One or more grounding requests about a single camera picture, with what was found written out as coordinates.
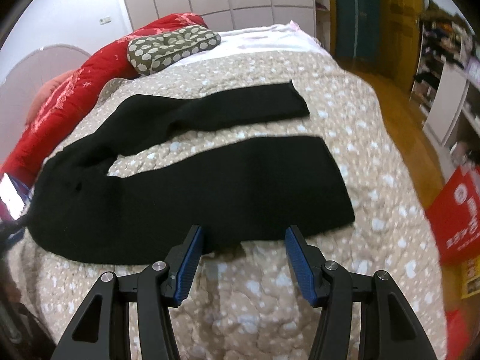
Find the beige blanket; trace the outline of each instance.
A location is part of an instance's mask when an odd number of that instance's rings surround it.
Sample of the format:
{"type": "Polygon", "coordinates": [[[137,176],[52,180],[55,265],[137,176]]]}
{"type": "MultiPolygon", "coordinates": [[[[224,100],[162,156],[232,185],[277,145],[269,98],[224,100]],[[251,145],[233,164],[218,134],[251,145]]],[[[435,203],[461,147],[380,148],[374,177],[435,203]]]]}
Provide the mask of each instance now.
{"type": "MultiPolygon", "coordinates": [[[[93,133],[135,93],[195,98],[292,79],[310,117],[238,126],[214,133],[191,131],[137,155],[119,158],[110,174],[130,176],[165,167],[195,153],[258,135],[309,134],[325,139],[344,177],[356,221],[308,240],[327,259],[372,275],[386,269],[417,313],[440,359],[446,353],[438,255],[409,173],[382,122],[373,89],[328,57],[306,52],[259,52],[172,66],[134,81],[116,79],[98,105],[58,148],[93,133]]],[[[27,234],[9,254],[22,300],[59,340],[75,310],[102,272],[118,275],[142,267],[83,264],[41,250],[27,234]]],[[[203,256],[190,296],[171,310],[183,358],[306,359],[320,310],[292,283],[278,242],[245,242],[203,256]]],[[[137,322],[131,314],[133,359],[139,359],[137,322]]],[[[359,308],[354,308],[350,355],[359,347],[359,308]]]]}

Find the gray patterned pillow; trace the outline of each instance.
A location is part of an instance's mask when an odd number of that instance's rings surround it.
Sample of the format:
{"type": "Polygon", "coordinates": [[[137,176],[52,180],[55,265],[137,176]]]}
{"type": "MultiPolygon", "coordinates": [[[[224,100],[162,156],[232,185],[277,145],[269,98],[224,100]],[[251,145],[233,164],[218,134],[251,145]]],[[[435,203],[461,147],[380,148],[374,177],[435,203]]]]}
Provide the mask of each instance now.
{"type": "Polygon", "coordinates": [[[150,75],[199,51],[211,50],[220,42],[218,33],[192,25],[131,40],[127,59],[137,72],[150,75]]]}

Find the red box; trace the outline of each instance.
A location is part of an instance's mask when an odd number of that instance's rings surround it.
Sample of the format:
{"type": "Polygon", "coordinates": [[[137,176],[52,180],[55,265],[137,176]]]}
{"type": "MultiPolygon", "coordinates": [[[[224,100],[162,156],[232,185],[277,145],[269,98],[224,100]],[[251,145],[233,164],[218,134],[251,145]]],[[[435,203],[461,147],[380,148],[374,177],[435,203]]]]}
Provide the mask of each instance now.
{"type": "Polygon", "coordinates": [[[457,264],[480,254],[480,167],[459,166],[425,211],[440,264],[457,264]]]}

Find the red quilt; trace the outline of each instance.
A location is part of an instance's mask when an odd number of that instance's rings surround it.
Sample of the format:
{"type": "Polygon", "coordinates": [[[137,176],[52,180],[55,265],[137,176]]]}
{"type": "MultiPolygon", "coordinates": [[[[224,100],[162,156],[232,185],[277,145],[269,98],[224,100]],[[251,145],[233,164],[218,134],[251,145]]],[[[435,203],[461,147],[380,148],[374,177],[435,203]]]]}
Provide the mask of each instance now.
{"type": "Polygon", "coordinates": [[[105,84],[113,78],[138,77],[127,60],[129,41],[192,24],[206,27],[203,19],[194,13],[171,14],[98,50],[45,101],[0,168],[0,174],[8,173],[32,187],[44,159],[92,110],[105,84]]]}

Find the pink pillow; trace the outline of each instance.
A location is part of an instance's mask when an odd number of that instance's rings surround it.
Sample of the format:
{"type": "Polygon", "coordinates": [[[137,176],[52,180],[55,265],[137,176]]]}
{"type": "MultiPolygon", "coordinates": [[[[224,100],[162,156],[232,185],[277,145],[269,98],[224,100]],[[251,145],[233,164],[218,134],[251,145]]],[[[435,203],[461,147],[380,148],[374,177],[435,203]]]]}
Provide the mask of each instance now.
{"type": "Polygon", "coordinates": [[[40,87],[37,94],[33,98],[32,103],[30,104],[30,109],[28,110],[27,119],[25,121],[26,126],[34,121],[38,112],[40,111],[40,108],[52,95],[53,91],[56,90],[56,88],[58,88],[66,79],[70,78],[74,72],[75,70],[69,70],[63,74],[60,74],[59,76],[56,76],[50,81],[47,81],[40,87]]]}

